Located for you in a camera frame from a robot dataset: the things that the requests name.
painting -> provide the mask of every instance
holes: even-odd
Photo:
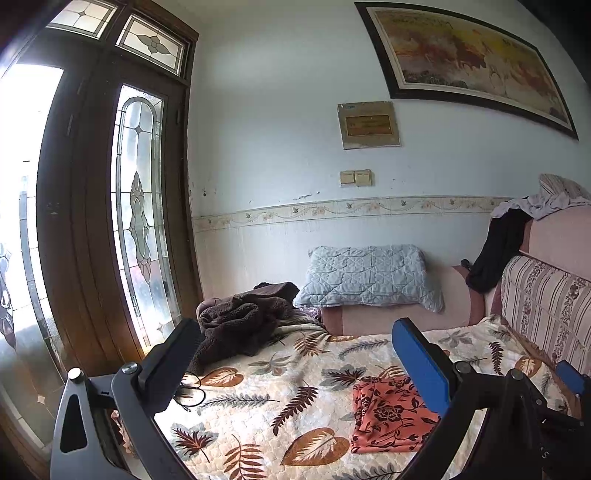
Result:
[[[524,116],[578,139],[540,52],[509,32],[437,8],[355,4],[390,97],[468,103]]]

bedspread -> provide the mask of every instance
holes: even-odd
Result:
[[[199,480],[389,480],[414,453],[350,452],[355,428],[353,385],[362,377],[404,374],[390,335],[332,336],[318,325],[282,327],[276,343],[255,357],[210,365],[206,399],[185,411],[172,401],[155,420]],[[478,325],[426,332],[430,342],[475,370],[524,371],[556,410],[569,409],[541,361],[527,357],[500,317]],[[446,473],[457,475],[484,418],[477,411]]]

transom window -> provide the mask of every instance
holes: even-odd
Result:
[[[48,27],[100,38],[116,10],[102,0],[72,0]]]
[[[185,51],[184,43],[137,15],[129,16],[125,28],[119,36],[117,46],[135,53],[175,75],[181,73]]]

blue gripper pad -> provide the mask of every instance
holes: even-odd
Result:
[[[392,345],[427,408],[443,417],[457,385],[450,359],[408,318],[394,322]]]
[[[582,394],[585,389],[585,379],[575,367],[566,360],[556,364],[556,374],[566,384],[569,390],[575,394]]]

glass door panel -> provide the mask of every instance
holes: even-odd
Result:
[[[111,204],[119,274],[144,353],[180,313],[164,232],[161,132],[165,100],[121,87],[113,132]]]
[[[41,272],[35,194],[62,73],[17,64],[0,80],[0,403],[47,458],[65,371]]]

